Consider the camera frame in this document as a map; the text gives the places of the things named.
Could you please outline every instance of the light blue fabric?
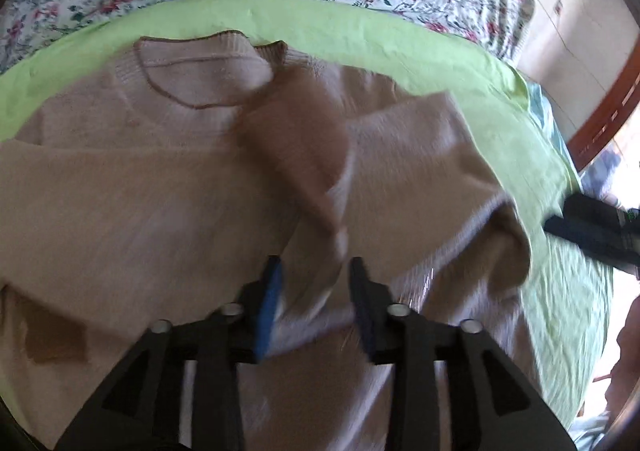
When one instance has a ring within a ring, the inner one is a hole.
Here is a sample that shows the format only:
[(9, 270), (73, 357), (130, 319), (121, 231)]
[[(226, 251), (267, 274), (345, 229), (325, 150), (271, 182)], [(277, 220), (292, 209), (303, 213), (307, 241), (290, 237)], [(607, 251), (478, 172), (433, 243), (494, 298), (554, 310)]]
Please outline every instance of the light blue fabric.
[(545, 137), (551, 141), (554, 149), (569, 164), (575, 173), (575, 177), (579, 179), (578, 172), (575, 169), (574, 161), (571, 159), (569, 149), (564, 143), (564, 139), (560, 134), (556, 120), (554, 119), (551, 103), (542, 91), (542, 87), (533, 81), (527, 82), (529, 90), (529, 113), (532, 115)]
[(604, 412), (597, 417), (578, 417), (569, 428), (577, 451), (591, 451), (605, 434), (609, 414)]

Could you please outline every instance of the green sheet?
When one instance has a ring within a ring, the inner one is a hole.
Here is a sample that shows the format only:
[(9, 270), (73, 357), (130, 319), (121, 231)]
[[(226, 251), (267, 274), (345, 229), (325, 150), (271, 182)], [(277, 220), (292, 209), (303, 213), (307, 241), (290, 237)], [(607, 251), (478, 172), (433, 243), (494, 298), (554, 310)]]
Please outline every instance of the green sheet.
[(612, 272), (543, 233), (543, 218), (578, 189), (575, 173), (527, 113), (520, 75), (480, 47), (381, 12), (318, 0), (167, 2), (80, 30), (0, 76), (0, 138), (14, 135), (44, 99), (140, 36), (185, 39), (230, 28), (255, 43), (284, 40), (323, 59), (385, 73), (416, 94), (454, 93), (530, 237), (532, 269), (522, 300), (543, 395), (568, 425), (602, 353)]

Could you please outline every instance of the sweater collar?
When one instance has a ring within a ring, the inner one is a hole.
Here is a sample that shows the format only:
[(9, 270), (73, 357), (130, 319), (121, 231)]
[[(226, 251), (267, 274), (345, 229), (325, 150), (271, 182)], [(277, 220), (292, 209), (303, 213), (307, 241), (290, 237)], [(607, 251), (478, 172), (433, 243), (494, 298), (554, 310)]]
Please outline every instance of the sweater collar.
[[(129, 105), (149, 120), (178, 134), (212, 138), (229, 130), (239, 104), (268, 84), (290, 57), (299, 59), (300, 54), (283, 41), (254, 47), (236, 30), (195, 40), (143, 37), (114, 61), (114, 75)], [(176, 69), (191, 62), (210, 63), (212, 70), (200, 84), (215, 99), (200, 98), (197, 92), (180, 95), (185, 80), (175, 77)], [(169, 71), (174, 76), (162, 77)]]

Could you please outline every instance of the black bracket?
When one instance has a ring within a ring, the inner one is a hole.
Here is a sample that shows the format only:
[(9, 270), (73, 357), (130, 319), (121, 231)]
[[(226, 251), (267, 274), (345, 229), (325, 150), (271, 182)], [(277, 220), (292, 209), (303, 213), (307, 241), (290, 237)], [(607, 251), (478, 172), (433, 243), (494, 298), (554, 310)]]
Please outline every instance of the black bracket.
[(452, 451), (575, 451), (558, 419), (476, 320), (459, 327), (395, 303), (351, 260), (351, 301), (362, 346), (375, 365), (394, 364), (386, 451), (438, 451), (435, 361), (447, 369)]
[(282, 286), (271, 256), (259, 281), (207, 319), (180, 326), (159, 320), (111, 370), (60, 437), (56, 451), (171, 450), (179, 443), (185, 363), (196, 361), (190, 448), (242, 451), (237, 363), (268, 350)]
[(640, 279), (640, 219), (635, 212), (574, 193), (564, 200), (562, 217), (551, 216), (543, 228), (575, 243), (585, 256)]

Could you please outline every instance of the beige sweater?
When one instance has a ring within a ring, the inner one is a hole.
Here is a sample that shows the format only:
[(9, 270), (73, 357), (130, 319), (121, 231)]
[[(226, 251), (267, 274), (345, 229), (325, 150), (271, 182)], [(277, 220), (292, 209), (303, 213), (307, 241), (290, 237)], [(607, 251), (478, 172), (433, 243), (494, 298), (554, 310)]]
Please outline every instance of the beige sweater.
[(350, 256), (430, 319), (480, 319), (537, 384), (526, 236), (449, 94), (233, 31), (143, 38), (0, 146), (0, 182), (0, 366), (49, 447), (149, 323), (201, 319), (268, 254), (286, 288), (240, 373), (249, 450), (382, 449), (390, 368), (351, 329)]

